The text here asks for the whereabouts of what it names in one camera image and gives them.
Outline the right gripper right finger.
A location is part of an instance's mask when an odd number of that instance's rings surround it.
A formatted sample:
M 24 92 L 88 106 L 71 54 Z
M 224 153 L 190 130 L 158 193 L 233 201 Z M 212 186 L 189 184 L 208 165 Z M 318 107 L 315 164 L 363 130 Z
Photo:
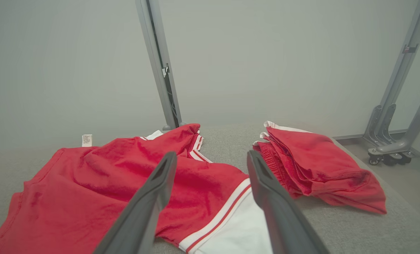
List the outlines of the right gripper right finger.
M 258 151 L 248 151 L 247 167 L 254 200 L 264 212 L 273 254 L 329 254 Z

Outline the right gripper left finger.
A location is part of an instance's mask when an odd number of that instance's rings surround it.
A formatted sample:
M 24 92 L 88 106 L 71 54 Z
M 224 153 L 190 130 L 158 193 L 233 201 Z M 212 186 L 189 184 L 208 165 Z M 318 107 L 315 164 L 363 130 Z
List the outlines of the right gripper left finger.
M 135 193 L 93 254 L 149 254 L 160 212 L 174 185 L 177 155 L 168 152 Z

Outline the red jersey with white sleeves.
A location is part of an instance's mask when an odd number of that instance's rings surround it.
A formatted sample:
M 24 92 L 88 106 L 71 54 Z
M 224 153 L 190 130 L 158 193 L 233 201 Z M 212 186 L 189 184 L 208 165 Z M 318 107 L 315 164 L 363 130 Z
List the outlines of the red jersey with white sleeves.
M 200 128 L 58 150 L 13 194 L 0 254 L 92 254 L 168 152 L 177 169 L 156 240 L 187 254 L 272 254 L 249 176 L 206 158 Z

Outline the red shorts with white stripe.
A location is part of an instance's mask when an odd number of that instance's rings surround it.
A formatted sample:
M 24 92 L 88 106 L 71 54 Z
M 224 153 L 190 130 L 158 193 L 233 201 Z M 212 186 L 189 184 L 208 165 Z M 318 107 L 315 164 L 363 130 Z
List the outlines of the red shorts with white stripe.
M 264 127 L 253 149 L 292 198 L 312 196 L 333 206 L 387 214 L 378 179 L 331 138 L 270 121 Z

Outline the grey fabric sofa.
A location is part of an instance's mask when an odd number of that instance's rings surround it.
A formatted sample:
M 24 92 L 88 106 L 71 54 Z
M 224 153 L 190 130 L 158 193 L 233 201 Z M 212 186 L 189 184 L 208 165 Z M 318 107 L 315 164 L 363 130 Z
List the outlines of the grey fabric sofa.
M 262 125 L 201 128 L 201 152 L 211 161 L 246 172 L 246 153 L 258 140 Z M 0 152 L 0 227 L 14 193 L 23 190 L 59 146 Z M 385 180 L 377 176 L 386 194 L 386 215 L 348 206 L 330 206 L 302 197 L 297 204 L 331 253 L 420 253 L 420 213 Z

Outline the grey partition post with feet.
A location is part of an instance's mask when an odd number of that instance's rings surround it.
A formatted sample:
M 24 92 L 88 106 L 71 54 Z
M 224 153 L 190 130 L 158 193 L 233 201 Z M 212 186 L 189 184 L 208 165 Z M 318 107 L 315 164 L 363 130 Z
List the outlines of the grey partition post with feet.
M 135 0 L 135 3 L 166 119 L 163 131 L 170 131 L 186 123 L 182 120 L 179 108 L 159 0 Z

